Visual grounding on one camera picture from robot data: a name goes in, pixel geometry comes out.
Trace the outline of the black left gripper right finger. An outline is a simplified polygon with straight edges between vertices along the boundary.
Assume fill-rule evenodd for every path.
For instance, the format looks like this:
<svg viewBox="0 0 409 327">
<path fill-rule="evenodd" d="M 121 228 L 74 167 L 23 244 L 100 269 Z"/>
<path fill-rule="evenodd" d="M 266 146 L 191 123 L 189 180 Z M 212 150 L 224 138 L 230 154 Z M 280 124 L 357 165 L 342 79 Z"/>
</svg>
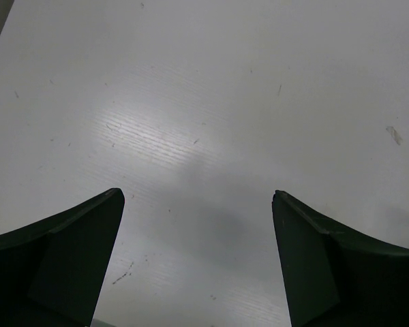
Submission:
<svg viewBox="0 0 409 327">
<path fill-rule="evenodd" d="M 272 212 L 293 326 L 409 326 L 409 249 L 285 191 L 275 192 Z"/>
</svg>

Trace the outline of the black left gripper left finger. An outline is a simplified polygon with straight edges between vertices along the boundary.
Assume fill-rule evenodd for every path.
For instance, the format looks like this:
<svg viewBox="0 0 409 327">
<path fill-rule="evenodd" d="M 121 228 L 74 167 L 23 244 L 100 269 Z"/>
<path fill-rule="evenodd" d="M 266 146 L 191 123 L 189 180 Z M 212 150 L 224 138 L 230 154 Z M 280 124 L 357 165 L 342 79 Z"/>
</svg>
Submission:
<svg viewBox="0 0 409 327">
<path fill-rule="evenodd" d="M 0 235 L 0 326 L 90 326 L 125 197 L 109 189 Z"/>
</svg>

